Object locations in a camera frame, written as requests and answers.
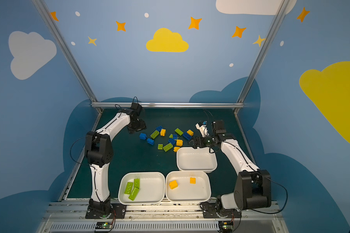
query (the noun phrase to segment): white plastic bin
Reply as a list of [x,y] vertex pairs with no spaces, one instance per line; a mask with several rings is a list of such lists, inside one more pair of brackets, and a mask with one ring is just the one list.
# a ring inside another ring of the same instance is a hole
[[[165,176],[160,172],[131,172],[121,180],[118,191],[118,200],[124,205],[157,204],[165,197]],[[125,194],[127,182],[134,182],[140,178],[140,190],[134,201]]]
[[[196,184],[190,178],[196,178]],[[178,186],[170,188],[170,182],[176,180]],[[203,171],[172,171],[166,176],[166,197],[173,203],[201,203],[211,197],[208,175]]]
[[212,172],[218,166],[215,153],[209,153],[209,147],[182,147],[176,153],[176,163],[180,171],[197,170],[206,173]]

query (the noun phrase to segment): yellow star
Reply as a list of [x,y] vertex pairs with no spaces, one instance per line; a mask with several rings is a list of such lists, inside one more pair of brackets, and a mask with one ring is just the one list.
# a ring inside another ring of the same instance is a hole
[[89,37],[88,37],[88,39],[89,39],[89,42],[88,42],[89,44],[94,44],[95,46],[97,46],[97,45],[95,44],[95,40],[97,40],[97,39],[92,40],[92,39],[89,38]]
[[297,19],[300,19],[301,22],[303,22],[303,20],[305,19],[305,17],[307,16],[307,14],[310,13],[309,11],[306,11],[304,8],[302,10],[302,13],[297,17]]
[[126,23],[118,23],[118,21],[116,21],[116,22],[117,22],[117,25],[118,25],[117,31],[119,31],[119,30],[126,31],[126,29],[125,29],[125,24]]
[[196,28],[198,30],[198,24],[200,23],[200,21],[201,21],[201,19],[193,19],[191,17],[191,25],[189,25],[188,29]]
[[258,40],[254,42],[253,44],[259,44],[261,46],[262,41],[264,41],[266,38],[261,39],[261,35],[258,35]]
[[243,32],[246,28],[239,28],[239,27],[236,27],[236,31],[235,31],[235,34],[233,34],[232,38],[233,37],[242,37],[243,36]]
[[56,17],[56,12],[51,12],[51,16],[54,20],[59,21],[58,18]]

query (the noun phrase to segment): dark green mat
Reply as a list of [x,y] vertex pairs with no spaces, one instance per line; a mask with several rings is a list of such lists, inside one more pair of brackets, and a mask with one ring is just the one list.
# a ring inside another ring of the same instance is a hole
[[[214,115],[215,120],[224,120],[224,126],[228,133],[233,133],[238,140],[243,151],[248,155],[247,149],[238,128],[235,116],[231,109],[209,109]],[[97,129],[109,122],[117,113],[116,109],[105,109]],[[127,128],[123,128],[113,139],[112,145],[114,150],[113,160],[109,165],[109,190],[112,198],[118,197],[119,185],[122,177],[129,172],[141,171],[159,171],[165,177],[171,171],[177,171],[176,153],[173,149],[164,152],[158,150],[157,145],[168,144],[169,135],[175,133],[176,128],[186,132],[191,129],[195,136],[201,135],[195,125],[200,120],[207,120],[202,109],[145,109],[142,111],[142,118],[147,129],[134,134],[129,134]],[[209,116],[208,130],[211,132]],[[146,133],[147,136],[155,131],[156,127],[162,125],[166,129],[166,136],[157,136],[154,145],[150,145],[145,140],[139,139],[140,133]],[[183,140],[183,146],[186,147],[187,140]],[[209,173],[212,196],[222,195],[233,192],[236,182],[236,172],[228,160],[227,156],[221,151],[216,153],[218,167],[212,173]],[[68,198],[90,198],[92,193],[91,170],[88,166],[80,166],[71,186]]]

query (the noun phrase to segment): lego brick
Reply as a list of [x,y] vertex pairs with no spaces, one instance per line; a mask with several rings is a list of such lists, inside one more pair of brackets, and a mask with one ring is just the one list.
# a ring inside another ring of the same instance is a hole
[[176,140],[176,145],[181,147],[183,145],[183,140]]
[[134,179],[134,187],[140,189],[140,179],[139,178]]
[[168,140],[168,142],[171,143],[171,144],[173,144],[173,145],[175,145],[175,143],[176,143],[176,141],[175,141],[174,139],[172,139],[172,138],[170,138],[170,139]]
[[150,145],[154,145],[154,140],[152,140],[152,139],[150,139],[150,138],[147,139],[147,142],[148,142]]
[[135,200],[138,192],[139,192],[139,189],[134,187],[134,189],[132,190],[132,193],[130,194],[130,196],[128,198],[132,201]]
[[187,134],[193,136],[193,131],[189,129],[189,130],[187,131]]
[[181,131],[179,128],[175,129],[175,132],[179,134],[180,136],[183,135],[183,131]]
[[142,139],[142,140],[146,140],[147,139],[147,135],[144,134],[144,133],[140,133],[139,138]]
[[178,183],[176,182],[176,180],[173,180],[170,182],[170,189],[175,189],[178,186]]
[[188,133],[183,133],[183,137],[185,137],[185,139],[187,139],[188,141],[191,140],[192,136],[189,135]]
[[133,186],[133,185],[134,185],[134,183],[132,183],[132,182],[127,182],[125,194],[128,194],[128,195],[131,194],[131,190],[132,190],[132,186]]
[[168,143],[166,146],[164,146],[163,147],[163,150],[165,151],[165,152],[167,152],[169,149],[171,149],[172,148],[172,144],[171,143]]
[[159,131],[156,130],[156,131],[154,131],[154,132],[150,135],[150,137],[154,139],[154,138],[156,138],[158,135],[159,135]]
[[161,136],[165,136],[166,135],[166,129],[161,129]]

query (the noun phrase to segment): blue toy brick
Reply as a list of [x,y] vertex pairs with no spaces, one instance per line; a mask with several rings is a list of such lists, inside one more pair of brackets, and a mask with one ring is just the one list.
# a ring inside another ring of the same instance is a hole
[[185,137],[185,139],[187,139],[188,141],[192,138],[192,136],[189,135],[187,132],[183,133],[183,137]]
[[148,142],[150,145],[154,145],[154,140],[152,140],[152,139],[150,139],[150,138],[147,139],[147,142]]
[[175,145],[176,141],[174,139],[170,138],[169,143],[171,143],[172,145]]
[[147,138],[147,135],[146,134],[144,134],[144,133],[140,133],[140,139],[142,139],[142,140],[146,140],[146,138]]

